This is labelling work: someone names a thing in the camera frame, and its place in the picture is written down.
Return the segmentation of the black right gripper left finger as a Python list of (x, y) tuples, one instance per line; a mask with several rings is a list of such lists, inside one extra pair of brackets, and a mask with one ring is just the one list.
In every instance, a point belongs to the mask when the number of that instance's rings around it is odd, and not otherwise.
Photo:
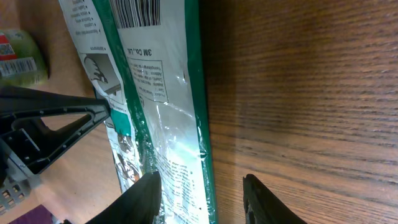
[(150, 224), (159, 215), (162, 198), (158, 171), (144, 174), (133, 186), (87, 224)]

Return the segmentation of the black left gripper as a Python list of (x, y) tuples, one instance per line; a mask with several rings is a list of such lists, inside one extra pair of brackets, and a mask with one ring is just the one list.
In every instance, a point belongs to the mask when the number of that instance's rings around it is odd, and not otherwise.
[(106, 100), (1, 87), (1, 215), (40, 185), (38, 175), (110, 116)]

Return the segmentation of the green white sponge package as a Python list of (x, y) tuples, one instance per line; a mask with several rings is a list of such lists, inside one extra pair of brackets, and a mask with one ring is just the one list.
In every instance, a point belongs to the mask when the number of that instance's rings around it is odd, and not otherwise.
[(156, 223), (217, 223), (199, 2), (59, 3), (96, 96), (109, 103), (121, 191), (157, 171)]

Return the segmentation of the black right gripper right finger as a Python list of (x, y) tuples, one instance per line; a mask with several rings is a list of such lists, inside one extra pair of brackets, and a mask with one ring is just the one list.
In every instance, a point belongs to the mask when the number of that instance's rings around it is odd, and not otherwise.
[(246, 224), (306, 224), (253, 174), (243, 177), (243, 203)]

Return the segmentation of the green lid jar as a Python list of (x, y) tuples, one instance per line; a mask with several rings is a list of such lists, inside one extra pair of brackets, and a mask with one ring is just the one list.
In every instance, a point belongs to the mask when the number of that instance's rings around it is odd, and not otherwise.
[(28, 87), (46, 82), (48, 68), (31, 35), (19, 29), (1, 31), (1, 84)]

